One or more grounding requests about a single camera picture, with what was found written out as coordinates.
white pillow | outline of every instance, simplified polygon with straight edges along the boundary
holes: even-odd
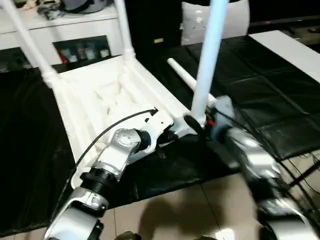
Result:
[[[210,6],[182,2],[183,32],[182,45],[202,43],[205,39]],[[249,1],[229,3],[224,21],[222,38],[232,38],[247,34],[250,22]]]

white pole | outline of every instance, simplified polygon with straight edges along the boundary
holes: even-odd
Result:
[[[197,81],[191,76],[179,63],[177,63],[173,58],[167,60],[168,64],[175,70],[175,72],[181,77],[181,79],[189,86],[192,91],[195,91],[197,86]],[[216,102],[216,98],[208,94],[207,105],[212,107]]]
[[[120,31],[123,40],[123,55],[125,60],[135,57],[135,50],[132,47],[128,17],[124,0],[115,0],[115,7],[118,12]]]
[[[214,76],[225,16],[229,0],[211,0],[210,16],[202,46],[197,84],[194,91],[191,115],[203,126],[205,111]]]
[[[57,72],[51,67],[51,65],[47,62],[45,57],[42,55],[38,47],[36,46],[34,40],[32,39],[27,27],[21,20],[19,13],[17,11],[16,6],[14,5],[12,0],[2,0],[2,6],[6,13],[11,18],[13,25],[19,32],[21,36],[21,40],[24,41],[25,47],[28,49],[23,49],[24,46],[21,46],[24,53],[30,52],[36,60],[38,67],[41,71],[42,76],[51,76],[52,74],[56,74]]]

black mat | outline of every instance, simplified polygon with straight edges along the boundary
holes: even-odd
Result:
[[[201,48],[201,44],[176,47],[142,59],[187,108],[193,93],[167,58],[174,58],[196,78]],[[320,84],[252,38],[222,41],[211,93],[230,96],[236,118],[255,131],[278,160],[320,148]]]
[[[174,57],[196,76],[200,49],[201,45],[173,48],[141,61],[190,107],[193,93],[166,60]],[[53,92],[39,72],[3,73],[0,79],[1,189],[7,196],[0,205],[2,237],[48,224],[74,160]],[[256,128],[278,159],[320,147],[319,87],[251,38],[228,39],[221,45],[213,93],[230,95],[237,119]],[[212,147],[217,146],[186,136],[129,166],[111,207],[232,174]]]

black cable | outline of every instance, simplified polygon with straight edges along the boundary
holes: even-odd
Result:
[[[294,179],[290,184],[290,188],[294,187],[298,183],[300,183],[302,180],[310,176],[312,173],[314,173],[318,168],[320,167],[320,161],[317,161],[315,164],[313,164],[311,167],[309,167],[306,171],[304,171],[299,177]]]
[[[66,179],[65,181],[65,184],[64,184],[64,187],[62,189],[62,192],[58,198],[58,201],[57,201],[57,204],[54,208],[54,211],[52,213],[52,216],[51,216],[51,222],[53,221],[53,218],[55,217],[56,213],[57,213],[57,209],[59,207],[59,203],[62,199],[62,196],[64,195],[64,192],[72,178],[72,176],[74,175],[75,171],[77,170],[79,164],[81,163],[81,161],[84,159],[84,157],[86,156],[86,154],[90,151],[90,149],[95,145],[95,143],[103,136],[105,135],[108,131],[110,131],[112,128],[114,128],[115,126],[117,126],[118,124],[128,120],[128,119],[131,119],[135,116],[138,116],[138,115],[141,115],[141,114],[146,114],[146,113],[151,113],[151,115],[155,114],[158,110],[156,109],[149,109],[149,110],[144,110],[144,111],[140,111],[140,112],[137,112],[135,114],[132,114],[132,115],[129,115],[129,116],[126,116],[124,117],[123,119],[115,122],[114,124],[110,125],[109,127],[107,127],[105,130],[103,130],[91,143],[90,145],[86,148],[86,150],[82,153],[82,155],[80,156],[79,160],[76,162],[74,168],[72,169],[72,172],[70,174],[70,176]]]
[[[300,175],[302,175],[302,173],[301,173],[300,170],[296,167],[296,165],[294,165],[294,163],[293,163],[290,159],[288,159],[288,161],[289,161],[289,163],[291,163],[291,165],[297,170],[297,172],[298,172]],[[315,190],[312,186],[310,186],[310,184],[307,182],[306,179],[304,179],[304,181],[305,181],[305,183],[309,186],[309,188],[310,188],[313,192],[315,192],[316,194],[319,194],[319,195],[320,195],[320,192],[318,192],[318,191]]]
[[[246,130],[248,133],[251,134],[251,131],[245,127],[243,124],[241,124],[240,122],[238,122],[237,120],[234,120],[231,116],[228,116],[227,114],[219,111],[218,109],[214,109],[214,111],[222,116],[224,116],[226,119],[230,120],[231,122],[233,122],[234,124],[238,125],[239,127],[243,128],[244,130]]]
[[[281,161],[278,162],[286,171],[287,173],[290,175],[290,177],[295,180],[296,177],[295,175],[289,170],[289,168]],[[301,192],[303,193],[303,195],[305,196],[307,202],[309,203],[309,205],[311,206],[311,209],[317,213],[318,212],[318,208],[315,205],[314,201],[312,200],[312,198],[310,197],[310,195],[307,193],[307,191],[302,187],[302,185],[298,182],[297,186],[300,188]]]

beige floor tile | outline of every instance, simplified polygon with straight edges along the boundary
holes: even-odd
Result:
[[[221,229],[217,239],[259,239],[256,205],[240,174],[214,179],[202,186]]]
[[[200,185],[115,209],[116,233],[132,231],[143,240],[194,240],[219,231]]]
[[[106,211],[100,222],[104,225],[100,240],[114,240],[116,238],[115,210]]]
[[[313,152],[318,158],[320,157],[320,151]],[[291,163],[293,163],[296,168],[303,173],[308,168],[310,168],[314,164],[314,159],[311,154],[305,154],[304,156],[297,156],[290,159]],[[289,160],[284,160],[283,163],[289,168],[289,170],[295,175],[295,177],[298,177],[300,175],[300,172],[289,162]],[[289,174],[281,168],[281,174],[284,180],[287,183],[290,183],[292,181],[292,178],[289,176]],[[320,172],[315,171],[311,175],[309,175],[306,179],[307,183],[305,181],[301,181],[302,187],[308,192],[308,194],[313,199],[316,206],[320,207]],[[300,203],[304,206],[308,206],[306,199],[304,195],[302,194],[300,188],[298,186],[294,187],[291,190],[291,193],[293,196],[300,201]]]
[[[14,240],[14,239],[15,239],[15,235],[0,237],[0,240]]]
[[[14,240],[42,240],[47,228],[40,228],[30,232],[16,234]]]

